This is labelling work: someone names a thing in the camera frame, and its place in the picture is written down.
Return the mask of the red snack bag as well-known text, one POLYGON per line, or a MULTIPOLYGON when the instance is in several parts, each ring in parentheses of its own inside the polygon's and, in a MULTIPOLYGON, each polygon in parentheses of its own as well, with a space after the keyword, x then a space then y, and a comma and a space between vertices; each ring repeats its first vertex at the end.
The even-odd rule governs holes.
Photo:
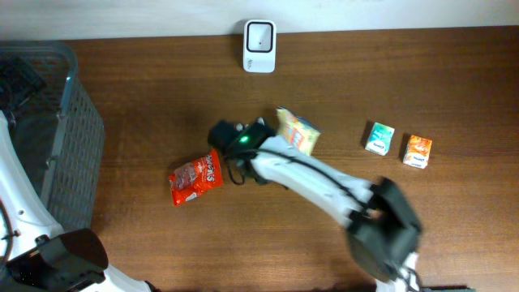
POLYGON ((178 167, 169 176, 174 206, 185 204, 223 185, 218 153, 212 149, 205 156, 178 167))

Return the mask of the yellow snack bag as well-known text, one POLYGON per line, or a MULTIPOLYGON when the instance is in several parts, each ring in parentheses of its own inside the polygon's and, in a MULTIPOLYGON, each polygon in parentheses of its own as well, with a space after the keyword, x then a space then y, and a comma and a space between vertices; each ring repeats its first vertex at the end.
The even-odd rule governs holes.
POLYGON ((310 156, 320 137, 320 131, 306 119, 285 107, 277 108, 279 127, 277 133, 299 152, 310 156))

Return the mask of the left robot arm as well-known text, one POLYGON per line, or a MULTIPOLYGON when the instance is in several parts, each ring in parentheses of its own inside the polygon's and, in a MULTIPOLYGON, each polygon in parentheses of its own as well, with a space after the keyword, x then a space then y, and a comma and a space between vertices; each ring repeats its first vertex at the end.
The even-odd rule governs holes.
POLYGON ((1 54, 1 288, 150 291, 91 230, 105 133, 76 72, 67 54, 1 54))

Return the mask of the green tissue pack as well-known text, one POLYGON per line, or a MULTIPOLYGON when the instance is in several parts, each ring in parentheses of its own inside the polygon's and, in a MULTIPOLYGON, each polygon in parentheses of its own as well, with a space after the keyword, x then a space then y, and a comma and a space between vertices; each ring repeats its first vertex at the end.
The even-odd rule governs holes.
POLYGON ((391 146, 395 129, 379 122, 375 122, 367 137, 365 149, 369 152, 385 156, 391 146))

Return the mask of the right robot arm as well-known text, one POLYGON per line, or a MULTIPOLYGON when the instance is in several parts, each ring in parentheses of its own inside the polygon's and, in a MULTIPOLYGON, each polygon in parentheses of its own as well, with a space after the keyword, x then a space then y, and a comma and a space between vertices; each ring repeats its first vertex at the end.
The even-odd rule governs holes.
POLYGON ((333 218, 378 291, 422 290, 415 269, 422 224, 394 181, 342 173, 298 151, 262 119, 241 128, 221 120, 209 130, 208 143, 241 178, 278 183, 333 218))

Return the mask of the orange small carton box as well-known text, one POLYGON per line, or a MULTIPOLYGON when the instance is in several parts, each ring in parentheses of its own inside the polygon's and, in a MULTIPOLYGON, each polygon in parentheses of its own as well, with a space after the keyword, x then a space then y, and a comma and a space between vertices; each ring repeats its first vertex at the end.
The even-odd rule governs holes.
POLYGON ((402 162, 405 165, 425 169, 429 164, 432 141, 417 135, 411 135, 405 149, 402 162))

